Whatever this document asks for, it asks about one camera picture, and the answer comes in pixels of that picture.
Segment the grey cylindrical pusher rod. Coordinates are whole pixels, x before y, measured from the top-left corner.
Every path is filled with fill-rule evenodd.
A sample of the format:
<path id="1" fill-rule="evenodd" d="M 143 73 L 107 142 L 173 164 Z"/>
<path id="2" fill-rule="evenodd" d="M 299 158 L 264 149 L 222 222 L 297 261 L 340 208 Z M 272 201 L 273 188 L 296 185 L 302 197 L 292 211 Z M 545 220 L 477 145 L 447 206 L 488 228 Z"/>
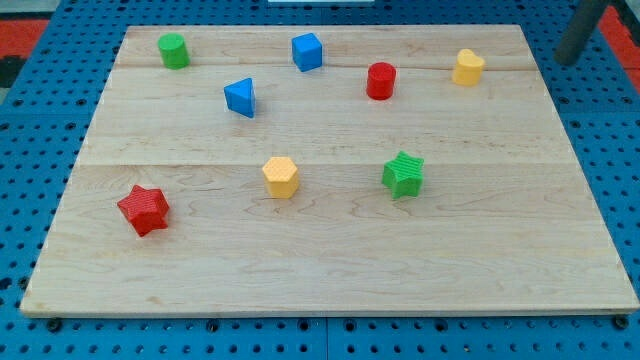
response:
<path id="1" fill-rule="evenodd" d="M 554 52 L 554 60 L 562 66 L 572 66 L 599 24 L 610 0 L 579 0 Z"/>

